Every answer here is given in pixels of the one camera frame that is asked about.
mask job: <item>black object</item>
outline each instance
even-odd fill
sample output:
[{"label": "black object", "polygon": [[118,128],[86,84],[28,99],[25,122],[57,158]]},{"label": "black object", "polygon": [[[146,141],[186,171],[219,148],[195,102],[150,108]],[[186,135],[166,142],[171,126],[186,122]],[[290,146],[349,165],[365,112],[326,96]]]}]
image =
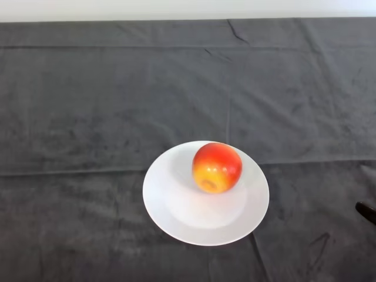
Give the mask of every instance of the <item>black object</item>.
[{"label": "black object", "polygon": [[376,224],[376,210],[373,209],[372,207],[366,205],[363,202],[358,202],[355,205],[355,208],[357,211],[364,216],[366,219],[368,219],[370,222],[373,224]]}]

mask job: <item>crease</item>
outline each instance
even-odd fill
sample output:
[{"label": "crease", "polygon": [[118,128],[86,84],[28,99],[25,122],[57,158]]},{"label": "crease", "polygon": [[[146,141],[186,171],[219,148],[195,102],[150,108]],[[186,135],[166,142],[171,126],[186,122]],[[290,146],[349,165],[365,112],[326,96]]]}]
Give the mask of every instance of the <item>crease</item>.
[{"label": "crease", "polygon": [[207,249],[206,251],[206,261],[207,261],[207,275],[209,278],[209,282],[213,281],[212,273],[210,271],[210,249]]},{"label": "crease", "polygon": [[247,45],[249,45],[249,42],[246,41],[245,39],[243,39],[242,37],[239,36],[239,34],[237,34],[236,30],[235,30],[235,27],[233,26],[233,24],[231,23],[231,21],[229,19],[226,20],[230,29],[231,29],[231,32],[233,33],[233,35],[239,39],[240,41],[243,41],[244,43],[246,43]]},{"label": "crease", "polygon": [[266,269],[266,266],[265,266],[265,263],[264,263],[264,260],[261,256],[261,253],[260,253],[260,249],[258,248],[258,245],[257,245],[257,242],[256,242],[256,237],[253,233],[251,233],[249,235],[249,240],[251,242],[251,245],[255,251],[255,255],[256,255],[256,259],[258,260],[260,266],[261,266],[261,269],[263,271],[263,274],[264,274],[264,277],[266,279],[266,281],[268,282],[271,282],[271,278],[269,277],[269,274],[268,274],[268,271]]},{"label": "crease", "polygon": [[316,44],[319,40],[317,38],[314,38],[313,32],[304,24],[304,22],[301,19],[296,19],[296,24],[298,28],[300,29],[301,33],[303,34],[303,37],[305,38],[305,41],[308,43],[310,49],[314,52],[318,52],[318,54],[322,57],[322,60],[320,58],[317,58],[317,65],[320,68],[321,76],[323,80],[326,82],[328,86],[328,92],[329,92],[329,106],[330,111],[332,114],[333,119],[336,123],[336,134],[339,135],[339,125],[338,125],[338,118],[337,118],[337,111],[335,109],[335,100],[333,97],[333,89],[335,88],[335,85],[333,85],[332,81],[328,78],[329,76],[333,78],[333,80],[338,81],[338,79],[333,74],[333,71],[330,69],[327,61],[329,61],[327,55],[325,54],[325,51],[320,47],[320,45]]},{"label": "crease", "polygon": [[228,101],[228,108],[227,108],[227,120],[226,120],[226,143],[230,144],[230,126],[231,126],[231,105],[232,105],[232,92],[229,92],[229,101]]},{"label": "crease", "polygon": [[[319,51],[304,50],[299,48],[291,48],[285,46],[216,46],[216,45],[176,45],[176,46],[152,46],[152,45],[0,45],[0,49],[103,49],[103,48],[113,48],[113,49],[201,49],[201,48],[211,48],[211,49],[244,49],[244,50],[254,50],[254,51],[286,51],[286,52],[298,52],[298,53],[317,53]],[[325,52],[337,52],[339,50],[354,50],[354,49],[375,49],[375,46],[340,46],[338,48],[327,48],[323,49]]]},{"label": "crease", "polygon": [[[259,166],[274,166],[274,165],[300,165],[300,164],[320,164],[320,163],[354,163],[354,162],[376,162],[376,158],[362,158],[362,159],[332,159],[332,160],[275,160],[271,162],[258,162]],[[80,174],[105,174],[105,173],[146,173],[148,170],[145,168],[135,169],[98,169],[98,170],[54,170],[45,172],[22,172],[22,173],[0,173],[0,178],[13,178],[13,177],[38,177],[38,176],[54,176],[54,175],[80,175]]]},{"label": "crease", "polygon": [[232,60],[227,57],[227,56],[224,56],[222,54],[213,54],[212,52],[210,52],[207,48],[204,48],[205,52],[208,53],[211,57],[214,57],[214,58],[219,58],[221,60],[224,60],[226,62],[232,62]]},{"label": "crease", "polygon": [[45,265],[43,262],[43,252],[41,245],[38,246],[38,263],[39,263],[39,275],[41,277],[41,281],[45,279]]},{"label": "crease", "polygon": [[134,168],[108,168],[108,169],[79,169],[79,170],[50,170],[44,172],[15,172],[0,173],[0,177],[38,177],[38,176],[59,176],[59,175],[80,175],[80,174],[105,174],[105,173],[146,173],[143,167]]}]

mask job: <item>red apple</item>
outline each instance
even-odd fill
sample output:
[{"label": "red apple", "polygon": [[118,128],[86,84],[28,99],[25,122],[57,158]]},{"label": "red apple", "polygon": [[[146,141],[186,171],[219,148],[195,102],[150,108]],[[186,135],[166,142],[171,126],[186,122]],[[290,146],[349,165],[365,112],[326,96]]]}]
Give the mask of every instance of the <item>red apple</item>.
[{"label": "red apple", "polygon": [[193,158],[193,178],[202,190],[222,193],[237,183],[242,167],[241,158],[230,146],[209,143],[201,147]]}]

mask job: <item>apple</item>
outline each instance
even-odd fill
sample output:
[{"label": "apple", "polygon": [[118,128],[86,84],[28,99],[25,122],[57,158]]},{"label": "apple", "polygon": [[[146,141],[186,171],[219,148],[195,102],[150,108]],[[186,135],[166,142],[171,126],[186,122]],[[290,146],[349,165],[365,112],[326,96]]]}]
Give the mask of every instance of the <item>apple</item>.
[{"label": "apple", "polygon": [[234,187],[242,168],[239,155],[233,148],[222,143],[202,146],[192,163],[194,181],[209,193],[222,193]]}]

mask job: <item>apple skin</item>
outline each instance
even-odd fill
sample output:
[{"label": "apple skin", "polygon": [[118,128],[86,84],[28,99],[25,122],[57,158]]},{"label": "apple skin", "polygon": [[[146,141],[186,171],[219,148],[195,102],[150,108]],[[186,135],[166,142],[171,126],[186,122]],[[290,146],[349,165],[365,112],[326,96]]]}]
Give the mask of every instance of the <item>apple skin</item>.
[{"label": "apple skin", "polygon": [[193,158],[192,172],[197,185],[208,193],[230,190],[240,178],[243,164],[230,146],[208,143]]}]

